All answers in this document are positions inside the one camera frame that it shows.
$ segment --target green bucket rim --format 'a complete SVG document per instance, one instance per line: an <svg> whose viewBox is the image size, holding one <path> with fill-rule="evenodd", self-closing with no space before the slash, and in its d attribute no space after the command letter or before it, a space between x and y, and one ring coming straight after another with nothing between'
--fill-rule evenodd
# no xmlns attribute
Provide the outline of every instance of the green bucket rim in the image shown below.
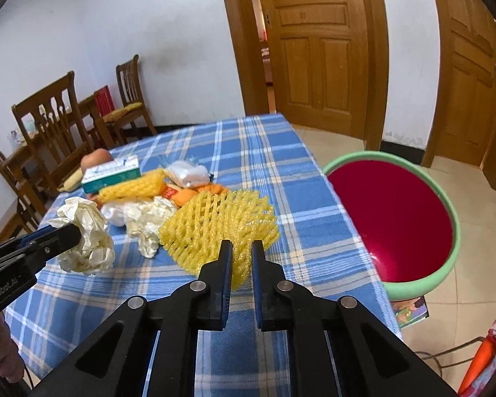
<svg viewBox="0 0 496 397"><path fill-rule="evenodd" d="M335 169L343 166L344 164L357 161L357 160L371 160L371 161L384 161L391 164L398 165L414 175L419 179L424 181L439 197L443 205L445 206L448 215L450 216L450 222L452 223L452 237L453 244L450 254L448 255L445 263L434 273L425 276L416 281L408 282L384 282L384 288L388 293L390 301L401 301L411 298L420 297L429 293L434 288L437 288L442 281L446 279L448 274L454 268L456 259L458 258L459 249L461 247L461 226L459 224L458 214L455 211L454 205L446 195L443 188L441 188L438 183L431 178L426 172L421 170L417 165L400 158L396 155L387 154L386 152L379 151L360 151L352 152L351 154L340 156L339 158L331 161L323 168L323 173L328 176Z"/></svg>

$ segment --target door panel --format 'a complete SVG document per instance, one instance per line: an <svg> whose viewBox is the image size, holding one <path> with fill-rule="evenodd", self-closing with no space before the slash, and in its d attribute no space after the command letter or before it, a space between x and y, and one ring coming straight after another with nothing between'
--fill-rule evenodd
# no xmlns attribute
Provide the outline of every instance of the door panel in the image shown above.
<svg viewBox="0 0 496 397"><path fill-rule="evenodd" d="M363 138L369 75L363 0L261 2L277 110L292 123Z"/></svg>
<svg viewBox="0 0 496 397"><path fill-rule="evenodd" d="M496 121L496 23L481 0L447 0L453 74L437 155L480 165Z"/></svg>

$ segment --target blue plaid tablecloth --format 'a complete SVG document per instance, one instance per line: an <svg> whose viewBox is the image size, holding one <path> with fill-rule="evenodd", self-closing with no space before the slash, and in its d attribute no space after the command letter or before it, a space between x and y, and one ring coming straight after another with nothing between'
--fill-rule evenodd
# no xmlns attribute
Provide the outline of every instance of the blue plaid tablecloth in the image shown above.
<svg viewBox="0 0 496 397"><path fill-rule="evenodd" d="M259 190L274 205L281 233L267 258L317 296L353 295L400 335L347 212L283 116L193 126L116 148L112 154L138 155L142 171L195 157L230 189ZM60 195L45 218L55 217L67 197L83 195L82 189ZM39 273L37 284L6 311L12 336L39 377L130 296L165 297L194 279L162 248L154 259L146 259L124 228L110 226L109 232L116 251L111 270L96 276L66 273L54 259ZM196 366L197 396L290 395L286 335L257 329L251 278L232 292L225 330L200 332Z"/></svg>

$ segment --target metal screw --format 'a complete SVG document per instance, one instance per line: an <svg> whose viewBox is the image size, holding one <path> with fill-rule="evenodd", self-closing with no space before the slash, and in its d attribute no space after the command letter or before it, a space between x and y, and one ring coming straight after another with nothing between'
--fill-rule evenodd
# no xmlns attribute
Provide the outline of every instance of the metal screw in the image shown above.
<svg viewBox="0 0 496 397"><path fill-rule="evenodd" d="M358 302L354 297L351 297L350 295L346 295L345 297L342 298L342 306L344 306L346 309L354 309Z"/></svg>
<svg viewBox="0 0 496 397"><path fill-rule="evenodd" d="M294 288L294 284L291 281L279 281L278 282L278 289L282 291L290 291L292 288Z"/></svg>
<svg viewBox="0 0 496 397"><path fill-rule="evenodd" d="M132 297L127 302L127 305L131 309L137 309L138 307L142 307L143 306L143 298L141 298L141 297Z"/></svg>
<svg viewBox="0 0 496 397"><path fill-rule="evenodd" d="M191 282L189 287L193 291L199 292L199 291L203 291L204 289L206 289L206 283L204 281L193 281L193 282Z"/></svg>

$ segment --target door frame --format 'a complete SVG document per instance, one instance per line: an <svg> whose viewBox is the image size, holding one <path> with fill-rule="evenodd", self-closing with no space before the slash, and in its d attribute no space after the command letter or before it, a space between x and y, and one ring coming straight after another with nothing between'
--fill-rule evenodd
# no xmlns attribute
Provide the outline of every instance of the door frame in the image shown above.
<svg viewBox="0 0 496 397"><path fill-rule="evenodd" d="M450 97L450 87L452 85L453 76L452 55L454 53L454 45L450 32L450 11L448 10L448 2L447 0L435 0L435 3L439 20L439 83L437 86L437 101L432 122L432 130L430 131L426 151L421 162L423 167L430 167L432 165L437 152L439 137L442 128L446 123L448 99ZM481 167L490 186L493 189L496 189L496 126L489 140L487 152L485 153Z"/></svg>
<svg viewBox="0 0 496 397"><path fill-rule="evenodd" d="M252 0L224 0L246 116L268 113L265 72ZM369 79L364 143L379 150L388 99L388 23L384 0L364 0L368 28Z"/></svg>

